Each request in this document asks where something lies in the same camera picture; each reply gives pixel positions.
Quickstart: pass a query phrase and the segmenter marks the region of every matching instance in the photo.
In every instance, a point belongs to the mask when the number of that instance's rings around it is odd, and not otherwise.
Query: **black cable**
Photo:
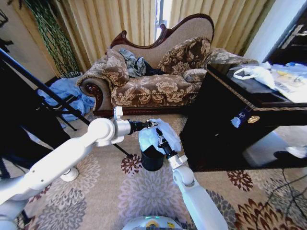
[[[288,216],[288,214],[289,214],[289,211],[290,211],[290,207],[292,206],[292,203],[295,201],[295,199],[296,198],[298,198],[299,196],[302,196],[305,192],[307,191],[307,187],[301,192],[301,193],[299,193],[299,194],[297,194],[297,195],[295,195],[293,198],[292,198],[292,200],[290,201],[290,204],[289,204],[289,206],[288,206],[288,208],[287,208],[287,211],[286,211],[286,217]]]
[[[298,206],[298,204],[297,204],[297,202],[296,202],[296,200],[295,200],[296,197],[293,195],[293,191],[292,191],[292,189],[291,189],[290,184],[288,183],[288,181],[287,181],[287,179],[286,179],[286,176],[285,176],[285,174],[284,174],[284,170],[283,170],[283,178],[284,178],[284,180],[286,181],[286,183],[287,183],[287,185],[288,185],[288,187],[289,187],[289,190],[290,190],[290,193],[291,193],[291,197],[292,197],[292,200],[291,200],[291,202],[290,202],[290,204],[289,204],[289,206],[288,206],[288,208],[287,208],[286,217],[287,217],[288,211],[290,210],[290,207],[291,207],[292,203],[294,202],[295,205],[296,205],[296,207],[298,208],[298,210],[300,210],[302,216],[303,216],[303,217],[305,218],[305,220],[307,221],[307,217],[305,216],[304,212],[303,212],[302,209]]]
[[[14,163],[13,165],[15,165],[16,168],[20,169],[25,174],[25,171],[21,167],[19,167],[17,164],[14,164]]]
[[[269,201],[270,201],[270,199],[273,197],[274,193],[275,193],[277,190],[281,189],[282,187],[289,186],[290,184],[292,184],[292,183],[294,183],[294,182],[297,182],[297,181],[299,181],[299,180],[302,180],[302,179],[304,179],[305,177],[307,177],[307,174],[305,174],[305,175],[303,175],[303,176],[301,176],[301,177],[299,177],[299,178],[297,178],[297,179],[295,179],[295,180],[293,180],[293,181],[290,181],[290,182],[287,182],[287,181],[286,181],[285,184],[283,184],[283,185],[281,185],[281,186],[278,186],[277,188],[275,188],[275,189],[271,192],[271,194],[270,194],[268,200],[267,200],[267,201],[265,202],[265,204],[262,206],[262,208],[260,209],[260,211],[256,214],[256,229],[257,229],[257,230],[259,229],[259,228],[258,228],[258,217],[259,217],[259,214],[260,214],[260,213],[263,211],[263,209],[269,204]]]

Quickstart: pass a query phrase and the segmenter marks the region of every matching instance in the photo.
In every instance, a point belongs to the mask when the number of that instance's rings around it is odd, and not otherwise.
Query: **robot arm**
[[[227,223],[211,200],[207,191],[199,185],[193,171],[184,165],[187,157],[171,149],[163,133],[156,129],[159,138],[159,147],[163,148],[166,158],[173,170],[173,179],[182,192],[187,209],[198,230],[227,230]]]
[[[34,164],[24,176],[1,180],[0,205],[9,199],[27,200],[40,193],[46,186],[86,157],[94,145],[101,147],[119,143],[127,134],[157,125],[151,121],[122,120],[122,115],[122,107],[116,107],[113,121],[106,118],[92,121],[87,133],[79,138],[72,138],[64,142]]]
[[[94,145],[107,146],[119,143],[125,135],[132,134],[157,123],[132,122],[122,120],[122,107],[114,110],[114,121],[98,118],[90,123],[86,134],[72,138],[53,150],[34,164],[30,171],[22,177],[0,180],[0,216],[4,212],[7,219],[0,219],[0,227],[12,224],[12,220],[22,211],[28,198],[40,193],[46,186],[63,175],[87,156]],[[227,223],[209,197],[206,190],[194,178],[193,172],[184,162],[187,157],[179,157],[158,132],[160,147],[165,149],[166,158],[173,169],[174,181],[179,186],[183,200],[198,230],[226,230]]]

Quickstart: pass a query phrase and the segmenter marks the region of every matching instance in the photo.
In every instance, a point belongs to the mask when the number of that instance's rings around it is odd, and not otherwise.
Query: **dark wooden cabinet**
[[[242,157],[248,146],[278,126],[307,125],[307,104],[292,103],[275,92],[248,93],[226,75],[229,68],[208,66],[180,134],[194,171],[248,168]],[[236,128],[231,119],[242,111],[246,119]]]

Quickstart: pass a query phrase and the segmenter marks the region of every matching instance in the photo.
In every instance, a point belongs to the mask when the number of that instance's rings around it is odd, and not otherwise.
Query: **crumpled clothes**
[[[143,57],[136,58],[134,53],[129,50],[122,48],[119,50],[119,52],[125,59],[130,77],[139,78],[145,75],[150,76],[154,74],[165,74],[165,72],[161,71],[160,69],[152,68]]]
[[[69,95],[77,97],[75,101],[70,103],[70,106],[73,107],[74,109],[79,110],[82,116],[84,116],[86,113],[90,111],[91,108],[93,108],[95,103],[95,98],[83,94],[81,90],[75,86],[75,83],[78,79],[79,77],[59,79],[50,86],[50,89],[61,99],[65,99]],[[45,98],[45,101],[49,105],[55,106],[58,104],[57,101],[55,101],[44,91],[38,90],[37,93],[38,95],[43,96]],[[72,114],[63,114],[62,116],[67,121],[73,121],[78,119],[76,116]]]

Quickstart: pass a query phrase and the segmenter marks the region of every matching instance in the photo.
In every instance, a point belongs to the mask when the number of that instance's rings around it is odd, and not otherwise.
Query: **wall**
[[[9,55],[45,83],[56,74],[34,42],[14,7],[12,5],[8,6],[6,2],[5,0],[0,1],[0,9],[3,10],[9,21],[0,28],[0,37],[3,40],[12,40],[14,42],[13,45],[7,46],[10,51]],[[36,88],[27,79],[25,81],[32,88]]]
[[[263,62],[306,0],[276,0],[244,57]]]

